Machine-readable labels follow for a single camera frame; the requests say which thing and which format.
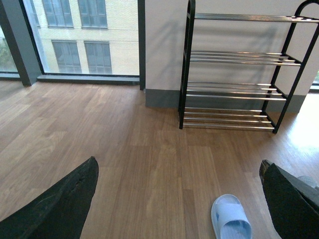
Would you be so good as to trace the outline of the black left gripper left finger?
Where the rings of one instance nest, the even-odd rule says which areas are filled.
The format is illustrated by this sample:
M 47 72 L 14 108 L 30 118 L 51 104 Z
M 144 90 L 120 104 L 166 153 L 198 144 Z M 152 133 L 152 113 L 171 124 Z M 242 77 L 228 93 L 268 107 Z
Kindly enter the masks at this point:
M 90 157 L 37 198 L 0 223 L 2 239 L 78 239 L 99 176 Z

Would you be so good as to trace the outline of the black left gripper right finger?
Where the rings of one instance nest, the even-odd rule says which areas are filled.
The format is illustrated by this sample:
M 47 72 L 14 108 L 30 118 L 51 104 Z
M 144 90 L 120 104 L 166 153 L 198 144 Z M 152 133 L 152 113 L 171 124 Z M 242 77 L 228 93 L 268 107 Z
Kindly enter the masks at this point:
M 269 160 L 259 169 L 273 226 L 283 239 L 319 237 L 319 185 L 312 188 Z

